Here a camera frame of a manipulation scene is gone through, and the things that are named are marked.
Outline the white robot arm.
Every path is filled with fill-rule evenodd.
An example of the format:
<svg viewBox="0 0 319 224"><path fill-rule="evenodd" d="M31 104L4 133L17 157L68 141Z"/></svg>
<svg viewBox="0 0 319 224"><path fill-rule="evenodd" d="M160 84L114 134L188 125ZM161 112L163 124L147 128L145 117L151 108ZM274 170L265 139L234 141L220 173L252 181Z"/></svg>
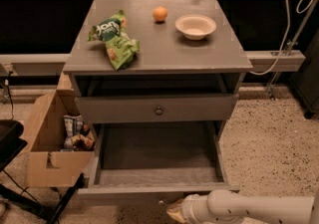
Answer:
<svg viewBox="0 0 319 224"><path fill-rule="evenodd" d="M179 199L166 213L181 224L241 224L243 218L268 224L319 224L319 196L244 196L215 189Z"/></svg>

